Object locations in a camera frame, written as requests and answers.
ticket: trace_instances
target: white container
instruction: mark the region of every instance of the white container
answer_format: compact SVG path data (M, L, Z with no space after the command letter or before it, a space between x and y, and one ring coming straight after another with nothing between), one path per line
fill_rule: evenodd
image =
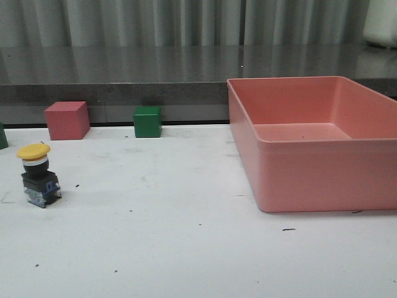
M370 0L364 39L387 48L397 47L397 0Z

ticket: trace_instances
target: gray countertop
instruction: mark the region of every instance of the gray countertop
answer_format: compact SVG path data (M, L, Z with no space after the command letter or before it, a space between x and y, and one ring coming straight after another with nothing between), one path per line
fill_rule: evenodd
M55 101L84 100L91 122L129 122L136 106L163 120L227 120L228 78L351 78L397 96L397 51L367 45L0 49L0 120L45 123Z

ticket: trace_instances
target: green cube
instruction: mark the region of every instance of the green cube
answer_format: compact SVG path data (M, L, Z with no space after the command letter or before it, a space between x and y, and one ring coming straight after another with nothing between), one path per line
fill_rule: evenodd
M134 114L135 137L159 138L161 136L160 107L139 107Z
M6 133L4 132L4 126L0 122L0 149L8 147Z

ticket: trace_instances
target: pink plastic bin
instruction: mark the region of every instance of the pink plastic bin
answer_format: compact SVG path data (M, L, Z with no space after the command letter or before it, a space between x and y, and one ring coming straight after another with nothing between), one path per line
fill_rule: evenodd
M229 79L231 130L266 212L397 209L397 102L347 78Z

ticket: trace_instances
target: table surface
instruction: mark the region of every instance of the table surface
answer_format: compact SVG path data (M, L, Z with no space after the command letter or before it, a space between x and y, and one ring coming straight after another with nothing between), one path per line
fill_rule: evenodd
M397 211L261 212L228 125L6 135L1 298L397 295ZM63 192L46 209L27 203L16 158L40 141Z

